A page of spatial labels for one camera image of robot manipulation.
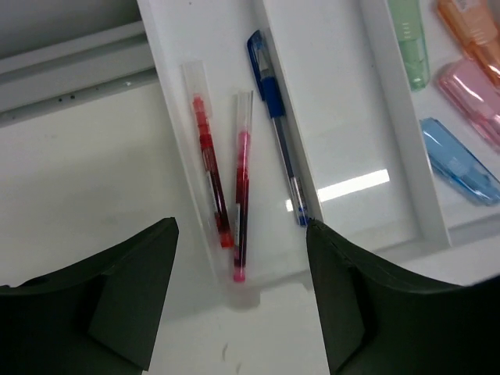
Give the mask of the orange eraser case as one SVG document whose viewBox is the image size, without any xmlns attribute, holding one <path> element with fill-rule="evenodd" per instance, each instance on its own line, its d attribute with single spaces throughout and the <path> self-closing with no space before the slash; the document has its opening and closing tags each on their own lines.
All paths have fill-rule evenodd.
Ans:
<svg viewBox="0 0 500 375">
<path fill-rule="evenodd" d="M 487 1 L 437 1 L 437 13 L 466 55 L 499 88 L 499 28 Z"/>
</svg>

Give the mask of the blue ballpoint pen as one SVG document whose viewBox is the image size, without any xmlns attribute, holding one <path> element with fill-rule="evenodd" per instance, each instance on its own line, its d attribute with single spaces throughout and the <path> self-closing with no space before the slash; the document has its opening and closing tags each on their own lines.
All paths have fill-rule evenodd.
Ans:
<svg viewBox="0 0 500 375">
<path fill-rule="evenodd" d="M 246 48 L 260 98 L 265 103 L 276 132 L 278 147 L 291 193 L 293 212 L 295 213 L 298 225 L 306 227 L 309 223 L 309 213 L 301 181 L 292 160 L 291 142 L 287 140 L 286 111 L 273 64 L 271 63 L 266 39 L 261 30 L 256 30 L 249 37 L 246 42 Z"/>
</svg>

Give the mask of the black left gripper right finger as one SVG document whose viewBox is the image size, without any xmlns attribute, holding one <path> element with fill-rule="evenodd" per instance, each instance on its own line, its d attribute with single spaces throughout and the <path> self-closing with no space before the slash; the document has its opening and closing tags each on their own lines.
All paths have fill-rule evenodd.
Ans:
<svg viewBox="0 0 500 375">
<path fill-rule="evenodd" d="M 332 374 L 496 374 L 499 279 L 459 286 L 406 270 L 319 220 L 309 268 Z"/>
</svg>

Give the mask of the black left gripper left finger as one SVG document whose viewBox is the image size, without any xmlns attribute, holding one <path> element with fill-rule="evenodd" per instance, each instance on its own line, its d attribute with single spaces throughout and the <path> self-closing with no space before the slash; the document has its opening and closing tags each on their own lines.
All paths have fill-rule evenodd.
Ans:
<svg viewBox="0 0 500 375">
<path fill-rule="evenodd" d="M 165 218 L 70 266 L 2 286 L 2 373 L 147 371 L 178 236 L 177 221 Z"/>
</svg>

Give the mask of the pink eraser case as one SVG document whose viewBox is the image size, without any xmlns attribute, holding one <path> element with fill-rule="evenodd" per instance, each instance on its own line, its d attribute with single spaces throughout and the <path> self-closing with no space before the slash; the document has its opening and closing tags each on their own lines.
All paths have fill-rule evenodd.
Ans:
<svg viewBox="0 0 500 375">
<path fill-rule="evenodd" d="M 470 126 L 499 153 L 499 93 L 483 70 L 469 59 L 460 59 L 443 66 L 436 83 Z"/>
</svg>

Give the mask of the green eraser case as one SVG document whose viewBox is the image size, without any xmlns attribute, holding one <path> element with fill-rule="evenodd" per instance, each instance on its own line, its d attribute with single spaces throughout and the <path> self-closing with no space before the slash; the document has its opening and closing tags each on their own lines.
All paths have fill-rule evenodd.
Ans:
<svg viewBox="0 0 500 375">
<path fill-rule="evenodd" d="M 430 67 L 417 0 L 388 0 L 395 35 L 411 91 L 424 89 L 430 81 Z"/>
</svg>

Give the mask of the dark red gel pen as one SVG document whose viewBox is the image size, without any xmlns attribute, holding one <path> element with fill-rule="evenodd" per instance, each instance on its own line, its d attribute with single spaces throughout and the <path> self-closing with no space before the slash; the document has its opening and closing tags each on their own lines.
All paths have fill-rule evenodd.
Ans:
<svg viewBox="0 0 500 375">
<path fill-rule="evenodd" d="M 234 275 L 236 283 L 245 282 L 248 242 L 249 160 L 252 137 L 254 91 L 237 94 L 236 222 L 234 233 Z"/>
</svg>

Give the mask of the blue eraser case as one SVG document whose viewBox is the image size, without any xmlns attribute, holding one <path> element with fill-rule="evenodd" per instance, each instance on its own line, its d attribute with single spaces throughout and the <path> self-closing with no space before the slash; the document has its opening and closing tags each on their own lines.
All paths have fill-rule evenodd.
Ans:
<svg viewBox="0 0 500 375">
<path fill-rule="evenodd" d="M 499 181 L 440 121 L 420 121 L 434 173 L 475 205 L 499 204 Z"/>
</svg>

